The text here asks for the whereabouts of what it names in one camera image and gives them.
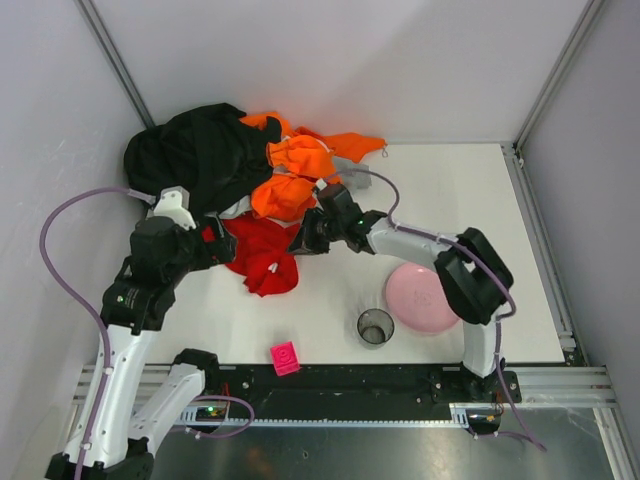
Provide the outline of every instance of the orange cloth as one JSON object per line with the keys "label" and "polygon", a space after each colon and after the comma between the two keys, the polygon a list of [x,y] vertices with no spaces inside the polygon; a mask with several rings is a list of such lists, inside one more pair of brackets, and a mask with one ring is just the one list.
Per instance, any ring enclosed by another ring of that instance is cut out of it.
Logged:
{"label": "orange cloth", "polygon": [[311,178],[324,178],[336,173],[333,154],[309,135],[267,144],[267,158],[272,167],[284,166],[291,173]]}
{"label": "orange cloth", "polygon": [[380,150],[387,146],[384,138],[365,137],[358,133],[340,133],[338,135],[320,135],[307,127],[298,127],[298,135],[310,135],[322,140],[333,153],[339,157],[348,158],[352,162],[360,163],[367,153]]}
{"label": "orange cloth", "polygon": [[282,128],[282,136],[283,137],[292,137],[295,135],[295,132],[291,128],[289,122],[282,118],[278,112],[267,112],[267,113],[259,113],[257,115],[247,115],[246,117],[242,117],[240,121],[245,125],[249,125],[250,127],[255,127],[260,130],[264,130],[267,126],[267,117],[273,117],[280,122],[280,127]]}
{"label": "orange cloth", "polygon": [[[322,136],[306,127],[295,131],[277,112],[249,115],[241,118],[245,125],[263,130],[267,117],[274,117],[282,127],[280,143],[267,144],[267,157],[272,167],[284,167],[291,175],[275,173],[266,183],[251,194],[251,207],[258,217],[271,217],[284,222],[294,222],[304,216],[307,208],[315,206],[312,195],[314,183],[306,178],[326,178],[336,172],[333,155],[360,163],[369,152],[384,148],[382,138],[365,137],[357,133],[341,133]],[[330,182],[340,182],[335,177]]]}
{"label": "orange cloth", "polygon": [[294,222],[313,208],[316,200],[312,189],[315,184],[294,175],[274,173],[251,194],[251,207],[259,217],[271,217],[283,222]]}

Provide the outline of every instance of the white cloth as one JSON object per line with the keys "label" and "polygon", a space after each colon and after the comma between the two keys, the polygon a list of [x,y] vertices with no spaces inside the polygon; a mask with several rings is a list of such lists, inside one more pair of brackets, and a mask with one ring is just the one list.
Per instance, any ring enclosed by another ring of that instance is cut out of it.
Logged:
{"label": "white cloth", "polygon": [[249,210],[251,210],[251,197],[249,195],[245,195],[224,212],[221,212],[219,217],[223,220],[230,220],[232,218],[239,217]]}

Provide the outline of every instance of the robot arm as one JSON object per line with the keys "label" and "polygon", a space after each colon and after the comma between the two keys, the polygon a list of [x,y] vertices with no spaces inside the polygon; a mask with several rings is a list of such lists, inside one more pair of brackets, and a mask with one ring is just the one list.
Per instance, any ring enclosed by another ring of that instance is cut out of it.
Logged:
{"label": "robot arm", "polygon": [[289,247],[291,253],[326,253],[331,242],[342,240],[357,253],[391,255],[436,272],[449,306],[464,321],[464,367],[481,378],[495,370],[494,315],[506,299],[471,259],[450,244],[471,250],[510,288],[513,276],[482,232],[469,228],[445,244],[433,232],[395,228],[383,212],[363,212],[343,185],[328,185],[317,198],[321,208],[307,211]]}
{"label": "robot arm", "polygon": [[[236,240],[222,223],[215,217],[195,222],[187,204],[183,189],[163,192],[131,234],[131,255],[102,299],[100,317],[107,326],[109,350],[101,342],[97,363],[110,354],[111,366],[96,367],[78,425],[64,451],[52,458],[46,478],[76,478],[78,463],[82,478],[149,478],[153,457],[175,419],[205,388],[217,387],[210,375],[217,370],[216,356],[187,349],[174,360],[163,386],[131,417],[146,359],[175,301],[175,288],[187,273],[235,256]],[[89,425],[90,441],[84,442]]]}
{"label": "robot arm", "polygon": [[[322,208],[307,211],[291,253],[327,253],[331,242],[343,240],[355,252],[392,255],[435,271],[449,305],[465,322],[464,366],[481,378],[495,370],[493,315],[505,298],[479,268],[467,268],[470,260],[438,242],[433,233],[401,231],[383,212],[362,212],[342,185],[327,186],[318,201]],[[185,350],[176,357],[167,381],[131,418],[146,358],[175,301],[176,286],[188,272],[230,262],[235,254],[235,239],[222,223],[217,218],[195,222],[187,204],[184,190],[169,189],[136,225],[131,256],[103,297],[101,318],[108,326],[111,367],[96,368],[79,424],[64,452],[52,458],[46,478],[74,478],[78,463],[83,478],[149,478],[153,457],[175,419],[204,389],[219,387],[212,374],[218,370],[216,356]],[[454,241],[472,250],[511,287],[511,273],[480,231],[467,229]],[[101,345],[99,359],[106,354]],[[89,424],[91,440],[83,443]]]}

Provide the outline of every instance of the clothing pile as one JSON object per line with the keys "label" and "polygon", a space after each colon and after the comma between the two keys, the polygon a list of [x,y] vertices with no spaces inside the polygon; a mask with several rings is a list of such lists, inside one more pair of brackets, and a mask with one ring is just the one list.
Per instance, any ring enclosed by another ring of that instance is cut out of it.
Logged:
{"label": "clothing pile", "polygon": [[[293,129],[276,112],[249,115],[222,103],[181,113],[134,136],[124,155],[131,188],[158,195],[182,186],[195,217],[225,219],[238,239],[227,266],[246,276],[261,296],[284,293],[298,283],[295,259],[286,248],[299,226],[284,228],[268,218],[297,222],[316,204],[320,178],[359,163],[384,148],[384,139],[357,133],[323,136]],[[367,175],[333,177],[348,188],[366,188]]]}

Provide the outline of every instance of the red cloth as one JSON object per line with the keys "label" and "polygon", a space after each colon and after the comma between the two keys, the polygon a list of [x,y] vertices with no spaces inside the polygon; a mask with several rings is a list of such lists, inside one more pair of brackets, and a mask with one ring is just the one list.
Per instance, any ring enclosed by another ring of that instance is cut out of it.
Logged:
{"label": "red cloth", "polygon": [[238,239],[236,259],[227,267],[247,278],[249,292],[261,297],[285,293],[298,284],[298,266],[286,253],[300,225],[283,228],[266,218],[246,214],[224,220],[229,232]]}

